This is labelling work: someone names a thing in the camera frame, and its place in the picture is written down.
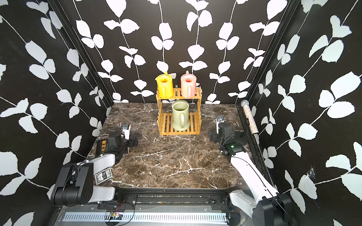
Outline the wooden slatted two-tier shelf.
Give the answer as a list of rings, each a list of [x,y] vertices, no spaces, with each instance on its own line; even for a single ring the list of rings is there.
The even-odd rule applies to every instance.
[[[176,101],[172,103],[172,112],[165,113],[163,111],[164,100],[159,94],[156,95],[158,105],[157,124],[161,136],[167,135],[198,135],[201,130],[201,100],[202,89],[196,88],[195,96],[191,99],[197,100],[197,111],[192,112],[189,109],[187,98],[181,95],[181,88],[173,89],[172,99]]]

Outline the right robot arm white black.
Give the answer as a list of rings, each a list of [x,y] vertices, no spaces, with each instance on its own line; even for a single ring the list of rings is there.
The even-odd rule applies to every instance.
[[[292,201],[282,195],[264,178],[246,152],[239,131],[222,136],[221,131],[208,132],[210,141],[219,144],[219,150],[240,173],[252,196],[241,190],[230,192],[232,205],[245,212],[255,226],[292,226]]]

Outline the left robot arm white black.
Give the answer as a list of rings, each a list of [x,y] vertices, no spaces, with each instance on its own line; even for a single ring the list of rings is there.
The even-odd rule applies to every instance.
[[[129,138],[123,132],[98,140],[94,158],[81,163],[67,163],[61,168],[50,200],[64,206],[114,200],[116,188],[101,184],[113,178],[111,168],[138,142],[137,137]]]

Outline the pink watering can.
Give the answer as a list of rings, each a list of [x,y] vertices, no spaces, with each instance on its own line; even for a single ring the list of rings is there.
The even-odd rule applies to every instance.
[[[197,77],[188,71],[181,76],[181,95],[184,98],[191,99],[196,94]]]

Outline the green watering can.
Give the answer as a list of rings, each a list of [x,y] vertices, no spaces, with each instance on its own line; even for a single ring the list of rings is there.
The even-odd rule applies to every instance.
[[[189,104],[185,100],[177,100],[172,104],[172,127],[176,131],[185,131],[190,127]]]

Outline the yellow watering can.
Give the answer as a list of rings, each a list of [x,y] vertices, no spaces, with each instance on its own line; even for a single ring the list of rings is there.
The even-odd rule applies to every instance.
[[[162,99],[170,99],[173,96],[173,78],[168,72],[156,78],[158,94]]]

